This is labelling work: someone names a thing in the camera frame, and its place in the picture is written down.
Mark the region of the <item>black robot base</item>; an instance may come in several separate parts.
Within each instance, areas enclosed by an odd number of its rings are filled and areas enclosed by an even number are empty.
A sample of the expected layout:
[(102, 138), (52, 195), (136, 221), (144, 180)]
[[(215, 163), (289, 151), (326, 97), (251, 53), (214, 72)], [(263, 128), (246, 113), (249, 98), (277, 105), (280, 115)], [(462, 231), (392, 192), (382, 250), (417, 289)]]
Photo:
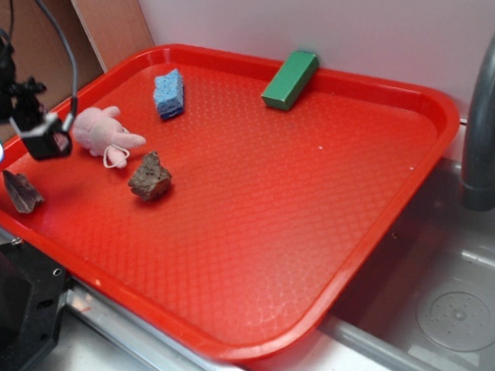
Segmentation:
[(0, 371), (27, 371), (58, 344), (67, 281), (33, 245), (0, 244)]

